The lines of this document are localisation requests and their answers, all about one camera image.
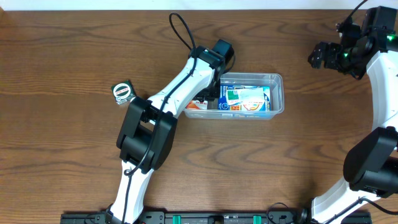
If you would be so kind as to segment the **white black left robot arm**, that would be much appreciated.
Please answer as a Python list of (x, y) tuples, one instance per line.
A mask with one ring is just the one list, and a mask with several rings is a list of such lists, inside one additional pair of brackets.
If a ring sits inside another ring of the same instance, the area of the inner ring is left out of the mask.
[(178, 117), (192, 100), (219, 97), (220, 78), (233, 59), (234, 49), (225, 40), (212, 49), (194, 47), (183, 70), (163, 90), (147, 100), (131, 100), (116, 141), (122, 175), (106, 223), (134, 223), (139, 218), (150, 177), (172, 148)]

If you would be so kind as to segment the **red orange medicine box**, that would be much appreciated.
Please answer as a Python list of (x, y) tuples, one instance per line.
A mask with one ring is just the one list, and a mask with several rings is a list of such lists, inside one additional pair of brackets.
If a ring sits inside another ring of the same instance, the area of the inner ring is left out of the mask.
[(187, 110), (207, 110), (208, 109), (208, 101), (199, 101), (192, 100), (186, 106)]

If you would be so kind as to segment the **blue Kool Fever box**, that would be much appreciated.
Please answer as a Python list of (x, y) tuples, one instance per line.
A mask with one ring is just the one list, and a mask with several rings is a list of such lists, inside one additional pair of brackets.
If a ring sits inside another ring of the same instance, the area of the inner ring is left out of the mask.
[(269, 86), (221, 85), (219, 110), (269, 111), (271, 91)]

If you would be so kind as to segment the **clear plastic container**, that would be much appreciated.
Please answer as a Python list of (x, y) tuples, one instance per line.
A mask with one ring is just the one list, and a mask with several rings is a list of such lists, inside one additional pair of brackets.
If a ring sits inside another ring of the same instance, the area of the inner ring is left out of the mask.
[(284, 111), (283, 79), (278, 73), (230, 72), (221, 77), (214, 101), (191, 101), (189, 118), (269, 120)]

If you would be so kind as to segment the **white green Panadol box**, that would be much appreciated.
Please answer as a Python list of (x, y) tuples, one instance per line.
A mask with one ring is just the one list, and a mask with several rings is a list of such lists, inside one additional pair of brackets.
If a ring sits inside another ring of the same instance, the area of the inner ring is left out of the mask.
[(226, 99), (229, 105), (239, 103), (261, 103), (264, 102), (264, 92), (262, 88), (234, 89), (226, 92)]

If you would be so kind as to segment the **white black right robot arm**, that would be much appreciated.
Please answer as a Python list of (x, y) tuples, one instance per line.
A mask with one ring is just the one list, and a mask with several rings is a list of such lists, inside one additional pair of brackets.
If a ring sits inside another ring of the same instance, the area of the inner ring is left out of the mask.
[(313, 68), (328, 68), (356, 80), (368, 76), (373, 103), (372, 131), (346, 155), (343, 176), (310, 202), (297, 223), (370, 223), (356, 211), (397, 193), (397, 9), (378, 6), (366, 11), (362, 25), (348, 16), (336, 25), (340, 42), (319, 42), (308, 56)]

